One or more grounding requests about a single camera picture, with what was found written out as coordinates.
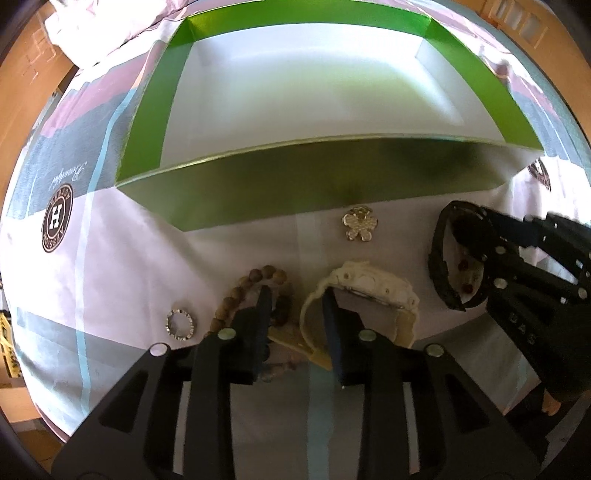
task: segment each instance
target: open box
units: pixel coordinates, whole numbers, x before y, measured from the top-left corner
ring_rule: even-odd
[[[116,186],[190,231],[490,189],[540,154],[502,83],[435,20],[265,0],[182,22]]]

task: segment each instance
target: round logo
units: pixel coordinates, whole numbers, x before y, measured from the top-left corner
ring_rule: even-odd
[[[64,183],[53,194],[49,205],[47,205],[41,228],[43,250],[47,253],[53,252],[66,234],[73,200],[74,192],[71,185]]]

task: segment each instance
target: silver ring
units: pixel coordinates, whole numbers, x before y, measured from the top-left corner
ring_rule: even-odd
[[[173,315],[175,313],[180,313],[181,315],[185,315],[185,317],[188,318],[189,332],[187,335],[184,335],[184,336],[177,335],[176,332],[173,332],[170,329],[170,322],[173,319]],[[164,324],[164,327],[166,328],[166,333],[168,333],[172,338],[174,338],[175,340],[178,340],[180,342],[185,342],[185,341],[189,340],[193,336],[193,334],[195,333],[195,321],[187,312],[185,312],[184,310],[181,310],[181,309],[171,310],[171,312],[166,317],[166,323]]]

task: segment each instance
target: crumpled white cloth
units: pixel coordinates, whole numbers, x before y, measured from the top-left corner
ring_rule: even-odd
[[[150,25],[194,0],[79,0],[45,21],[51,42],[81,69],[92,67]]]

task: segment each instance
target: bed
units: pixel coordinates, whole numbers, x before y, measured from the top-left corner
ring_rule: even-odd
[[[67,439],[152,344],[197,343],[229,283],[251,268],[281,266],[301,303],[347,258],[408,278],[421,299],[416,348],[436,339],[509,411],[539,383],[537,376],[483,308],[445,308],[430,285],[426,258],[437,216],[455,199],[516,217],[557,211],[591,222],[591,153],[564,103],[476,16],[427,0],[379,2],[436,19],[480,57],[542,143],[551,187],[525,168],[495,189],[372,203],[381,225],[370,249],[360,242],[343,246],[343,208],[183,232],[115,187],[119,159],[150,75],[181,20],[229,3],[238,2],[189,4],[78,73],[19,159],[2,212],[0,266],[21,368],[44,418]],[[67,234],[47,253],[41,224],[64,183],[77,194]],[[565,275],[551,259],[530,254],[532,262]],[[368,317],[381,314],[358,299],[340,301]],[[171,309],[196,319],[187,342],[164,329]],[[285,352],[272,353],[274,365],[287,361]],[[285,478],[350,478],[362,390],[341,390],[330,372],[306,362],[283,370],[254,388],[232,388],[236,470],[241,478],[261,478],[274,468]],[[264,405],[273,406],[273,415]],[[181,459],[182,445],[178,451]]]

